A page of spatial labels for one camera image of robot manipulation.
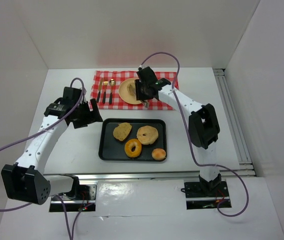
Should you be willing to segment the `flat brown bread slice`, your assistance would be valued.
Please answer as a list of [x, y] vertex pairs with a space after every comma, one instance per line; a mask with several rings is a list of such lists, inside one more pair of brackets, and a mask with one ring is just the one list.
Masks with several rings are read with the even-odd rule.
[[120, 123], [113, 131], [113, 136], [116, 140], [119, 141], [124, 141], [130, 134], [132, 130], [132, 125], [127, 123], [127, 122], [123, 122]]

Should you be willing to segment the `large pale bagel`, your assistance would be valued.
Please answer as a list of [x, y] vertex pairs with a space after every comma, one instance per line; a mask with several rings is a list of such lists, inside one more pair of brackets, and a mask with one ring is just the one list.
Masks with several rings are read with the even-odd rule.
[[159, 137], [159, 134], [158, 134], [157, 129], [149, 125], [142, 126], [137, 131], [137, 139], [143, 145], [153, 144], [157, 140], [158, 137]]

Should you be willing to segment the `aluminium rail right side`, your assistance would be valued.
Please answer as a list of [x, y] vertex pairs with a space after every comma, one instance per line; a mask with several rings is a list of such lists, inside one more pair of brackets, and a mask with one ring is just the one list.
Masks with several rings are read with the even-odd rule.
[[225, 70], [221, 68], [214, 68], [213, 73], [219, 89], [221, 100], [226, 113], [226, 118], [235, 145], [236, 154], [239, 160], [239, 175], [243, 177], [255, 177], [256, 172], [251, 161], [249, 150], [226, 81]]

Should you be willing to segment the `small golden bread roll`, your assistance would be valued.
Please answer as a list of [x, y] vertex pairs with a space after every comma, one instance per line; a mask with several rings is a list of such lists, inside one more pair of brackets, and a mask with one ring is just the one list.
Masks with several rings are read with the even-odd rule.
[[156, 148], [152, 151], [152, 158], [157, 161], [162, 161], [166, 158], [166, 151], [162, 148]]

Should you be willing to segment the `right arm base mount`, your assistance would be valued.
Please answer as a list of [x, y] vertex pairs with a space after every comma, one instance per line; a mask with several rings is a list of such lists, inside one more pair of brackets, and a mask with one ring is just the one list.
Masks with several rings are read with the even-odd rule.
[[228, 186], [225, 181], [222, 181], [209, 193], [204, 193], [198, 181], [184, 182], [181, 192], [185, 194], [187, 210], [216, 209], [219, 203], [221, 203], [220, 208], [232, 207]]

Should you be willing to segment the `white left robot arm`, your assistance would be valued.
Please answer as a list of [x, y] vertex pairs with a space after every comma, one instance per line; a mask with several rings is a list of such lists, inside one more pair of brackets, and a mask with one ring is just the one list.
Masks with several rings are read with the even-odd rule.
[[86, 101], [80, 89], [65, 87], [63, 96], [46, 108], [38, 135], [25, 152], [14, 164], [2, 168], [8, 198], [37, 205], [54, 195], [77, 198], [82, 190], [78, 177], [71, 174], [44, 176], [44, 169], [58, 139], [70, 124], [78, 129], [101, 121], [95, 99]]

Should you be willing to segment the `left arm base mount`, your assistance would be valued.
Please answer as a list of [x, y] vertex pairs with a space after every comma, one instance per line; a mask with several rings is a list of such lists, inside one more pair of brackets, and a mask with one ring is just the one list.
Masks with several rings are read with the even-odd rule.
[[67, 212], [94, 212], [96, 210], [97, 184], [81, 184], [75, 196], [60, 193]]

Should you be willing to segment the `small round tan muffin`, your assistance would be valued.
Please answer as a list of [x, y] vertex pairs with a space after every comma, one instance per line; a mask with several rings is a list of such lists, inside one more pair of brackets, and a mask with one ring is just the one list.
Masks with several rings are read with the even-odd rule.
[[135, 96], [136, 95], [136, 89], [135, 89], [135, 84], [134, 83], [129, 83], [127, 86], [127, 90], [130, 95]]

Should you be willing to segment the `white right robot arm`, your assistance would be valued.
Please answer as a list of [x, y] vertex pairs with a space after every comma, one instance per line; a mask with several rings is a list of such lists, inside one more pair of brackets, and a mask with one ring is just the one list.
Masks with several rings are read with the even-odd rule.
[[168, 79], [158, 79], [150, 67], [139, 67], [135, 81], [136, 99], [143, 102], [156, 99], [180, 112], [190, 147], [196, 147], [196, 165], [200, 167], [199, 184], [206, 194], [221, 183], [217, 167], [216, 141], [220, 133], [215, 108], [202, 105], [179, 90]]

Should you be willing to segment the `orange glazed donut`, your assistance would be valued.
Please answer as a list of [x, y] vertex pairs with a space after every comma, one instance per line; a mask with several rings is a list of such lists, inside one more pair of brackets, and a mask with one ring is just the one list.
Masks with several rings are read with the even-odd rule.
[[130, 139], [125, 144], [125, 153], [129, 158], [136, 158], [140, 156], [142, 152], [142, 144], [138, 139]]

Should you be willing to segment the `red checkered cloth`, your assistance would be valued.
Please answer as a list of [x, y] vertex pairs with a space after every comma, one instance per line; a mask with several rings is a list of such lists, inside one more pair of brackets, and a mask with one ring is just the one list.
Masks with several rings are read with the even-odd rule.
[[156, 99], [152, 99], [149, 101], [149, 107], [145, 108], [143, 104], [132, 105], [124, 102], [119, 96], [119, 86], [120, 84], [129, 78], [137, 78], [137, 74], [135, 71], [126, 70], [126, 71], [106, 71], [106, 70], [97, 70], [94, 75], [93, 84], [91, 86], [91, 99], [96, 99], [98, 95], [98, 86], [101, 78], [107, 78], [108, 82], [111, 79], [114, 79], [116, 85], [113, 87], [113, 98], [112, 104], [109, 104], [109, 96], [110, 96], [110, 85], [107, 86], [106, 91], [106, 102], [102, 103], [103, 99], [103, 86], [101, 90], [100, 100], [97, 103], [97, 106], [101, 110], [169, 110], [171, 111], [173, 108], [166, 103], [159, 102]]

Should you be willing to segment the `yellow plate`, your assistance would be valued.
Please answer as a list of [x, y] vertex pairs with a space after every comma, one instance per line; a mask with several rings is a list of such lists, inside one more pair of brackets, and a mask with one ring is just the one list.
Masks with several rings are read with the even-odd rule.
[[133, 94], [133, 93], [130, 93], [129, 91], [129, 87], [131, 85], [134, 85], [135, 84], [135, 80], [136, 78], [133, 77], [133, 78], [129, 78], [129, 79], [126, 79], [124, 80], [120, 86], [119, 86], [119, 96], [120, 98], [128, 103], [128, 104], [131, 104], [131, 105], [139, 105], [139, 104], [142, 104], [142, 101], [140, 100], [137, 100], [136, 99], [136, 95]]

